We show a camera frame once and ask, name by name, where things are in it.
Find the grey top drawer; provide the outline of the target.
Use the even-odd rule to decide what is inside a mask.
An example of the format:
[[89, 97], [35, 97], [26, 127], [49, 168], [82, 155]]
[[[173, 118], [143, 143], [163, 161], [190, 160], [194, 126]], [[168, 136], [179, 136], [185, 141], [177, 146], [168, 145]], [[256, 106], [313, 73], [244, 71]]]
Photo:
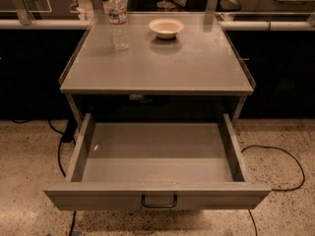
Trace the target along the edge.
[[252, 209], [271, 192], [250, 181], [233, 125], [82, 124], [66, 179], [44, 193], [61, 210]]

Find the grey metal cabinet table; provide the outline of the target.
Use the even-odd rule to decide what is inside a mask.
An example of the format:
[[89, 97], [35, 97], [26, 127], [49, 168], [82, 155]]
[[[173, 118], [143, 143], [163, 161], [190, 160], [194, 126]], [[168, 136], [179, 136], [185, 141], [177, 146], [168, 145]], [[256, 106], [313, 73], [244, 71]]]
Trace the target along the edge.
[[[73, 94], [236, 96], [236, 120], [255, 82], [215, 15], [217, 0], [202, 12], [130, 12], [129, 48], [111, 44], [109, 17], [99, 14], [60, 78]], [[184, 24], [175, 38], [161, 39], [146, 23], [171, 18]]]

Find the white paper bowl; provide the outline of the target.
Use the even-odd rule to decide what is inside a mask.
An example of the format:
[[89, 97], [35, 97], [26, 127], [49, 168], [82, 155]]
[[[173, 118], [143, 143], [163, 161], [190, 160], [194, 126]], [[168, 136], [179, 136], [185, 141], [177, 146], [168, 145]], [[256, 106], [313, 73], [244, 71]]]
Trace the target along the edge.
[[149, 28], [158, 38], [172, 39], [184, 29], [184, 24], [176, 19], [154, 19], [149, 23]]

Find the plastic cup with straw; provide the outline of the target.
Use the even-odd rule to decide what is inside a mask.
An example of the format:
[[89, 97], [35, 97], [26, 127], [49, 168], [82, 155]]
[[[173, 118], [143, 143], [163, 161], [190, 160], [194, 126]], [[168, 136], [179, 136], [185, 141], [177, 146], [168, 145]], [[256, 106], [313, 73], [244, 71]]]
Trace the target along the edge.
[[173, 4], [167, 0], [160, 0], [157, 2], [157, 8], [160, 11], [169, 12], [173, 9]]

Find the clear plastic water bottle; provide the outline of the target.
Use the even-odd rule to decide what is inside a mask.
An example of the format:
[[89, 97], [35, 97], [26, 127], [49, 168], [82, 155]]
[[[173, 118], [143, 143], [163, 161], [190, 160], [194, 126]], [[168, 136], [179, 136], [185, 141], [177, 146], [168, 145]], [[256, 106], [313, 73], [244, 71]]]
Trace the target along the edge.
[[124, 0], [109, 0], [108, 17], [111, 25], [112, 43], [116, 50], [129, 48], [127, 33], [127, 10]]

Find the white horizontal rail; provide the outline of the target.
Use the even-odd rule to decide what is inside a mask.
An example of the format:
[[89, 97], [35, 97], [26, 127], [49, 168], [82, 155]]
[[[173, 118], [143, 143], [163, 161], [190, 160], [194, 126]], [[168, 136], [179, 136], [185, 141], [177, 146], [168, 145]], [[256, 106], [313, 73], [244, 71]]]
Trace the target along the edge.
[[[1, 20], [0, 30], [85, 30], [93, 23], [90, 21], [42, 20], [33, 21], [24, 26], [19, 20]], [[314, 31], [315, 27], [306, 22], [219, 22], [224, 30], [283, 30], [283, 31]], [[179, 23], [170, 20], [155, 20], [146, 23], [153, 31], [179, 30]]]

